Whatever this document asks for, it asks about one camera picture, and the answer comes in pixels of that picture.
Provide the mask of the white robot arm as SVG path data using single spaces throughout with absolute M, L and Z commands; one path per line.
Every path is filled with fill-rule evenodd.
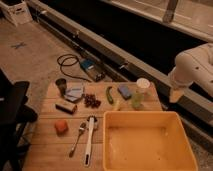
M 168 77 L 171 84 L 171 103 L 178 102 L 193 83 L 213 97 L 213 43 L 180 52 L 175 57 L 175 67 Z

